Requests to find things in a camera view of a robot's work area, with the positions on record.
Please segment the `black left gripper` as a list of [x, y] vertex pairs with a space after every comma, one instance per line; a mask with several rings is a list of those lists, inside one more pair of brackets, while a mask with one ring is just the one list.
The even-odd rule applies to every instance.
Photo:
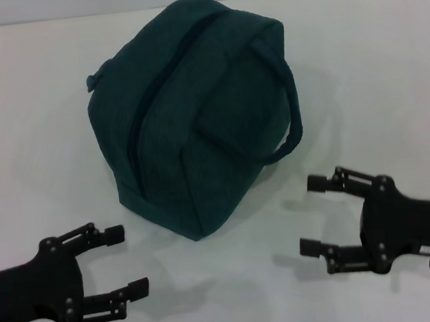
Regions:
[[102, 232], [92, 222], [44, 239], [27, 263], [0, 271], [0, 322], [108, 322], [127, 318], [127, 304], [149, 295], [142, 278], [110, 293], [83, 297], [77, 255], [125, 240], [122, 225]]

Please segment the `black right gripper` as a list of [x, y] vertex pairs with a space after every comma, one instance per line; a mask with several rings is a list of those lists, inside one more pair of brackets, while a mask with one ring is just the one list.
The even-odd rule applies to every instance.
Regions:
[[430, 200], [405, 196], [393, 178], [338, 166], [331, 178], [308, 175], [306, 183], [308, 192], [341, 192], [364, 199], [360, 227], [364, 247], [300, 239], [300, 255], [325, 259], [329, 274], [372, 270], [367, 252], [383, 274], [399, 256], [430, 256]]

